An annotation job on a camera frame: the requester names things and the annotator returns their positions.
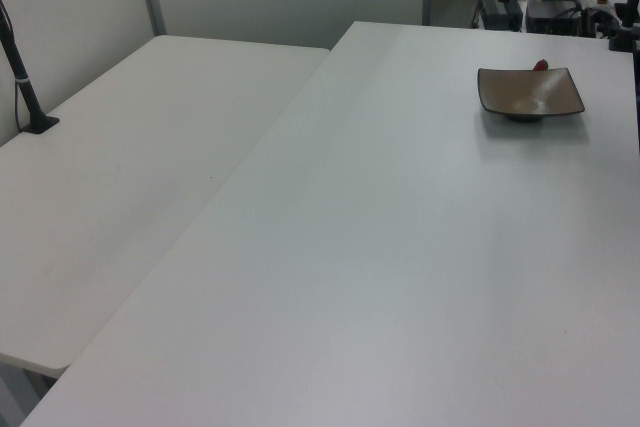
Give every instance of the black cable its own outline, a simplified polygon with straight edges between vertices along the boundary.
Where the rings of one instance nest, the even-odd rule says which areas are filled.
[[[478,0],[478,2],[476,2],[476,8],[473,11],[473,17],[471,18],[472,29],[478,28],[478,16],[480,15],[480,9],[481,9],[481,3],[480,3],[480,0]]]
[[[20,120],[18,119],[18,81],[15,81],[15,107],[14,113],[16,116],[16,127],[18,128],[18,133],[22,132],[22,127],[20,127]]]
[[[2,11],[2,16],[7,20],[9,31],[11,32],[11,36],[13,37],[13,24],[11,23],[11,17],[9,17],[7,8],[4,6],[4,3],[2,2],[2,0],[0,0],[0,11]]]

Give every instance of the square plate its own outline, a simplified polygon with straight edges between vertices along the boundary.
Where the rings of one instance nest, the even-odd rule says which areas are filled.
[[[478,70],[478,93],[487,112],[520,122],[584,112],[569,69]]]

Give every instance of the floor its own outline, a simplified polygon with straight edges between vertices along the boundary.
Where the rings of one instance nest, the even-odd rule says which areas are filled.
[[[431,25],[468,29],[477,0],[431,0]]]

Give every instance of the black stand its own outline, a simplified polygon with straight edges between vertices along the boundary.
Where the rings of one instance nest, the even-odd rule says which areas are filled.
[[[32,134],[41,134],[60,122],[60,120],[55,117],[47,117],[40,108],[40,103],[16,46],[11,19],[9,19],[9,14],[4,8],[2,0],[0,0],[0,41],[31,116],[31,122],[22,130]]]
[[[633,28],[633,21],[638,13],[640,0],[627,0],[627,8],[620,27],[613,29],[615,35],[609,40],[609,50],[614,52],[635,52],[636,40],[640,39],[640,31]]]

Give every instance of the dish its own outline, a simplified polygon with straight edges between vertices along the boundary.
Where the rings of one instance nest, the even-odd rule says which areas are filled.
[[[584,112],[569,69],[478,70],[478,93],[487,112],[517,122]]]

